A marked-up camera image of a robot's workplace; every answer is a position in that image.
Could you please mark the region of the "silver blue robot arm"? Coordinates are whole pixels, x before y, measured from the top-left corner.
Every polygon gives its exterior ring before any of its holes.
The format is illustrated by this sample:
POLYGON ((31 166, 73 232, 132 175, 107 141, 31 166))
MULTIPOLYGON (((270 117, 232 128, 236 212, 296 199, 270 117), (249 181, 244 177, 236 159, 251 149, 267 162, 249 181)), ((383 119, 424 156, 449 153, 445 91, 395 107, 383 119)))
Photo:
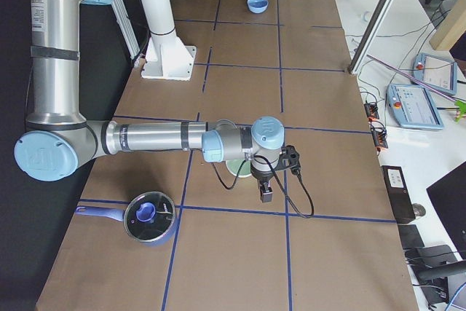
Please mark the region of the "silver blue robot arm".
POLYGON ((79 7, 112 0, 31 0, 33 112, 15 144, 30 177, 58 181, 97 157, 120 151, 199 149, 206 162, 244 159, 263 202, 285 155, 283 124, 261 117, 250 127, 227 120, 119 124, 89 121, 79 110, 79 7))

